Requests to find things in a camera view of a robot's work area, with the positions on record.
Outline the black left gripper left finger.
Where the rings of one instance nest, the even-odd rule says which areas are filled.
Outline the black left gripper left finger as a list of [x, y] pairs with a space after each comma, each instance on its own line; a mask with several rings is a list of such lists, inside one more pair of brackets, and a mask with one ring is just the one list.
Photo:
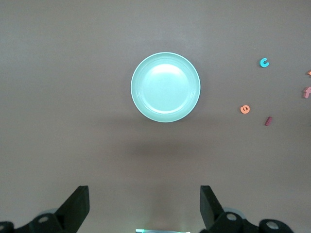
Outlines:
[[76, 233], [89, 213], [89, 188], [79, 186], [57, 209], [55, 215], [63, 230]]

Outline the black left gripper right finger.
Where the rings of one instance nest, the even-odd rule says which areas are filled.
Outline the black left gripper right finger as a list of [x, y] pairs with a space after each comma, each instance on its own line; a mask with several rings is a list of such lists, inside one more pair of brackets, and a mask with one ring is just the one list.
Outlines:
[[200, 186], [200, 213], [207, 230], [223, 213], [223, 208], [209, 185]]

